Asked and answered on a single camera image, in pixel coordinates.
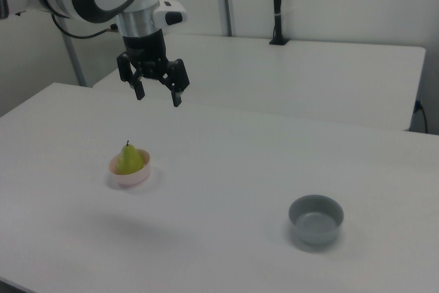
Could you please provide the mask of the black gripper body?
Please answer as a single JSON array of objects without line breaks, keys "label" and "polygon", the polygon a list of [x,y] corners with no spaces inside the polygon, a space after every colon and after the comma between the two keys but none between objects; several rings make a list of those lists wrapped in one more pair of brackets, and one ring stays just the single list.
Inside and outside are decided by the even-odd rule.
[{"label": "black gripper body", "polygon": [[136,73],[152,80],[164,80],[167,63],[162,30],[144,37],[123,37],[126,53]]}]

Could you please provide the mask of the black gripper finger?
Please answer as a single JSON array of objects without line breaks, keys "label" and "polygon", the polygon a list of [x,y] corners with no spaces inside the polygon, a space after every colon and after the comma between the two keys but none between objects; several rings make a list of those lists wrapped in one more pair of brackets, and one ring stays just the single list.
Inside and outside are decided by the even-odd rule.
[{"label": "black gripper finger", "polygon": [[126,52],[123,52],[117,57],[117,66],[120,80],[127,82],[134,90],[136,98],[142,100],[145,97],[145,91],[141,82],[142,75],[138,69],[135,71],[132,70],[132,64]]},{"label": "black gripper finger", "polygon": [[171,91],[174,107],[179,107],[182,103],[181,96],[190,84],[183,60],[168,61],[159,81]]}]

